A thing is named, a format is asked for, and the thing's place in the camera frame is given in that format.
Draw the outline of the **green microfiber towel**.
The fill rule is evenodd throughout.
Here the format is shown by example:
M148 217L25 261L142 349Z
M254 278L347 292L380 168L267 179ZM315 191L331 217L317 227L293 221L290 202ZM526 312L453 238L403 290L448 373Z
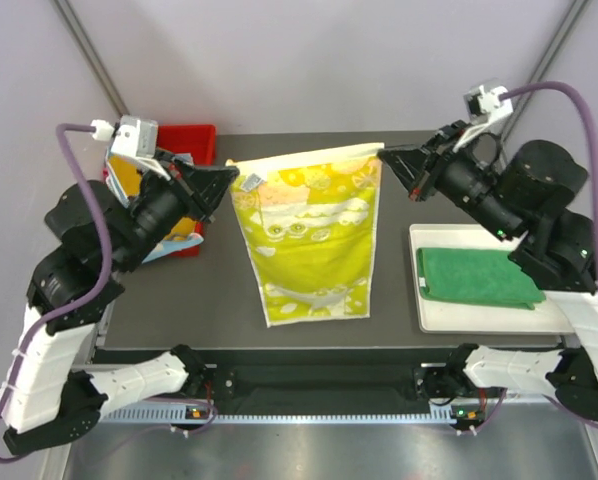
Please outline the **green microfiber towel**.
M416 263L427 300L522 310L546 300L503 250L424 247L416 250Z

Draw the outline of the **left aluminium corner post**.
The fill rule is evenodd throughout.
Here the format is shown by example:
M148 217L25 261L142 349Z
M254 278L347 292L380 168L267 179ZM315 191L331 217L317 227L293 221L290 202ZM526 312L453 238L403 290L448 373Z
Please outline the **left aluminium corner post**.
M113 111L118 117L129 115L130 110L79 18L73 2L69 0L50 0L49 3L75 43Z

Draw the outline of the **yellow green patterned towel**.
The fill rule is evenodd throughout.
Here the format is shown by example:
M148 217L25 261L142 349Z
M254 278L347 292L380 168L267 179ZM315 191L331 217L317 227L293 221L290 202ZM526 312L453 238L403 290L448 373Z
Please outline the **yellow green patterned towel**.
M380 143L227 160L268 326L370 315Z

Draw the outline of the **aluminium corner post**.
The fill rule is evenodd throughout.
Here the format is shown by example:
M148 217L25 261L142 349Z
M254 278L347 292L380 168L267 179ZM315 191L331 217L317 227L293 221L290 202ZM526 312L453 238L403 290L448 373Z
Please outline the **aluminium corner post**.
M527 84L540 83L547 80L553 64L565 48L568 39L573 34L590 5L590 0L571 0L567 2L565 13L557 23L557 26L549 37L547 45L542 49L538 60L535 62L531 74L526 81ZM501 136L504 142L511 139L514 130L526 113L532 97L533 93L526 93L518 96L515 100L514 112L502 127Z
M49 3L75 43L113 111L118 117L129 115L130 110L79 18L73 2L69 0L50 0Z

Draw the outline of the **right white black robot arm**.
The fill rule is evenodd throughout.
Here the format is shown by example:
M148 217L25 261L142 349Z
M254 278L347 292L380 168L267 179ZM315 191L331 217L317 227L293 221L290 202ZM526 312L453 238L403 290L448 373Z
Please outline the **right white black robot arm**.
M441 194L501 241L515 241L517 266L565 314L575 348L541 352L464 343L428 373L428 395L465 397L497 388L540 394L598 423L598 232L596 222L570 209L588 178L560 145L523 144L496 171L462 143L466 123L443 127L421 145L386 147L379 159L416 202Z

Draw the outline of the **red plastic bin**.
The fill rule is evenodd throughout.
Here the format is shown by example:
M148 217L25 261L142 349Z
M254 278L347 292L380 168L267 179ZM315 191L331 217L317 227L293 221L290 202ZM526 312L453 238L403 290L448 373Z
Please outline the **red plastic bin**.
M157 146L174 154L189 154L195 165L212 165L216 156L216 128L210 124L160 125ZM183 244L191 234L197 234L204 240L205 229L203 223L184 218L171 232L177 250L170 253L170 256L197 256L199 244L186 248Z

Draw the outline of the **blue patterned towel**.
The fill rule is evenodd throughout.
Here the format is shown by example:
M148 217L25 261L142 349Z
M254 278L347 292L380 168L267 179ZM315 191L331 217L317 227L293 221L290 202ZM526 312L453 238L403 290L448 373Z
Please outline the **blue patterned towel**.
M119 200L119 202L125 207L125 208L129 208L130 206L130 201L133 197L130 198L129 202L127 205L124 205L120 199L113 193L113 195ZM160 258L163 258L165 256L170 256L170 253L173 253L175 250L177 250L177 247L175 246L174 242L171 241L166 241L164 239L152 250L152 252L143 260L144 263L148 263ZM188 240L185 241L183 244L183 247L189 247L189 246L195 246L197 244L201 245L203 243L204 240L200 240L198 237L193 237L192 240Z

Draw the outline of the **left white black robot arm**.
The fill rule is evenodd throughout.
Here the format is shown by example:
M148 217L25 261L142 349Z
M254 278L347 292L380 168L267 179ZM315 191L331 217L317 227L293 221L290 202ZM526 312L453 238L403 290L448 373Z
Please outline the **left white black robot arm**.
M82 343L124 291L116 274L140 266L181 219L209 220L239 174L234 166L197 167L171 155L161 165L165 174L145 173L128 204L103 182L84 180L46 214L59 246L33 272L24 332L0 387L10 461L71 443L132 403L191 397L205 387L205 365L185 345L106 373L73 369Z

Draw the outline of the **aluminium frame rail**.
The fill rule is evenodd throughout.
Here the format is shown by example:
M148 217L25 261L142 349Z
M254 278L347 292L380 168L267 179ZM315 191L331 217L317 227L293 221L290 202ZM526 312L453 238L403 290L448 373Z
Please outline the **aluminium frame rail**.
M543 393L529 392L519 389L507 388L495 401L496 404L552 404L556 401L554 396Z

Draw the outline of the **right aluminium corner post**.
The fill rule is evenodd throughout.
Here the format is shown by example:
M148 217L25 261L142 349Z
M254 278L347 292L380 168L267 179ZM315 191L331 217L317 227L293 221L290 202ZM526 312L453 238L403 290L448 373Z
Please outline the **right aluminium corner post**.
M538 60L535 62L531 74L526 81L527 84L540 83L547 80L553 64L565 48L568 39L573 34L590 5L590 0L571 0L567 2L565 13L557 23L557 26L549 37L547 45L542 49ZM532 97L533 93L526 93L518 96L515 100L514 112L502 127L501 136L504 142L511 139L514 130L526 113Z

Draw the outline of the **white square tray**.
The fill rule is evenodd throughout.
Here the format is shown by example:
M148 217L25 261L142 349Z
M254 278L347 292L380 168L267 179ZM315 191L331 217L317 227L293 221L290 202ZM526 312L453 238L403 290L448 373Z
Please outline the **white square tray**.
M412 258L425 247L511 251L518 240L500 242L479 225L413 224L409 227ZM419 325L426 333L561 335L573 332L566 316L550 299L533 310L454 304L421 295L419 268L412 267Z

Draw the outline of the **orange mustard towel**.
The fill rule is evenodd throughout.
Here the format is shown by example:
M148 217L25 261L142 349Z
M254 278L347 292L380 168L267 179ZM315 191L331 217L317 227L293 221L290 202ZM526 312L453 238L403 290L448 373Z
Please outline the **orange mustard towel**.
M108 187L124 205L128 204L131 197L139 194L142 172L122 157L108 155L105 160L104 177ZM165 240L182 247L185 241L192 240L193 237L202 240L203 230L201 223L184 218L173 227Z

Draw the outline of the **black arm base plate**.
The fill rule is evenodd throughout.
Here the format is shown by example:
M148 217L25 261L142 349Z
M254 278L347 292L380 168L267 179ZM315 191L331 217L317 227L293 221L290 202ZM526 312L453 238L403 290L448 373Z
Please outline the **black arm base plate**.
M408 413L430 400L479 395L446 372L449 348L173 351L192 373L185 392L209 389L221 413Z

